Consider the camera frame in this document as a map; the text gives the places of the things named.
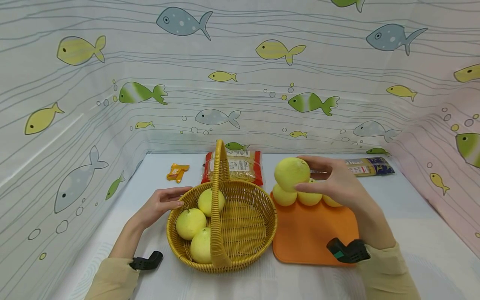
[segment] orange cutting board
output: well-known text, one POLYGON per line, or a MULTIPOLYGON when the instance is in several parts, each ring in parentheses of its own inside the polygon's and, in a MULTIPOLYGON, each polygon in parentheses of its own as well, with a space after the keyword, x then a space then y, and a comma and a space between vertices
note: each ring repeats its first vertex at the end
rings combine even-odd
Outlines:
POLYGON ((359 238, 357 220, 346 207, 330 207, 320 201, 303 205, 298 199, 290 206, 275 202, 278 226, 273 239, 275 257, 287 264, 354 266, 339 262, 327 249, 327 243, 339 238, 348 245, 359 238))

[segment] sleeve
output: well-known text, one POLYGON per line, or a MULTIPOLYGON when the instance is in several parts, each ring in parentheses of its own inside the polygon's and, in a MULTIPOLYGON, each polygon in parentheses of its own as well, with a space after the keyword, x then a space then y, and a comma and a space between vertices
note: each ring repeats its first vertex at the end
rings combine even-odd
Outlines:
POLYGON ((98 268, 85 300, 128 300, 137 286, 140 271, 128 258, 107 258, 98 268))
POLYGON ((370 259, 357 264, 367 300, 420 300, 400 246, 378 250, 365 245, 370 259))

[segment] table surface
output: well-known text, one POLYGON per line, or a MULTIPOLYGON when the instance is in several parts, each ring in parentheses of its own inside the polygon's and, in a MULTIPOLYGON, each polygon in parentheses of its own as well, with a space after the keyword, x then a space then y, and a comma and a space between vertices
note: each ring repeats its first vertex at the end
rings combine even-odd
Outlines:
MULTIPOLYGON (((289 156, 294 155, 262 155, 267 192, 275 184, 276 164, 289 156)), ((155 189, 198 185, 204 157, 205 154, 147 155, 81 250, 53 299, 83 299, 125 222, 155 189), (191 166, 181 184, 165 179, 172 163, 191 166)), ((384 210, 422 299, 478 299, 480 260, 418 194, 398 166, 387 160, 396 174, 364 177, 360 181, 384 210)), ((271 246, 259 261, 240 272, 219 275, 198 272, 182 264, 171 251, 166 236, 167 217, 168 214, 162 216, 142 235, 135 256, 148 257, 159 250, 164 260, 157 270, 141 274, 132 300, 365 299, 355 268, 283 264, 274 257, 271 246)))

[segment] yellow wicker basket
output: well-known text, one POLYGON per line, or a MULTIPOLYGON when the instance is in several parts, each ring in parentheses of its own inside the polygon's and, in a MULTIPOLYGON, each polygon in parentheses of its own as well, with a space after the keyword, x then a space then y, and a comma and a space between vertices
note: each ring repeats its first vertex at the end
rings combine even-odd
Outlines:
POLYGON ((172 210, 167 221, 167 239, 173 253, 197 270, 223 273, 241 270, 260 258, 272 243, 277 227, 275 205, 270 196, 255 184, 230 180, 227 153, 222 140, 216 144, 214 175, 211 182, 192 188, 181 198, 182 208, 172 210), (211 264, 198 264, 190 254, 190 241, 182 239, 175 224, 182 211, 197 208, 200 194, 212 188, 212 216, 207 218, 211 230, 211 264), (218 191, 225 197, 225 206, 218 211, 218 191))

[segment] fish print backdrop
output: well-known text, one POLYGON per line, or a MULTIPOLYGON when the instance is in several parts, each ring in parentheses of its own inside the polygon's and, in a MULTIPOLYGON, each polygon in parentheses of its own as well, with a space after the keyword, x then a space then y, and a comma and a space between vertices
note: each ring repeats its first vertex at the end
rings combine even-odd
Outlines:
POLYGON ((480 255, 480 2, 0 3, 0 298, 48 299, 145 154, 391 155, 480 255))

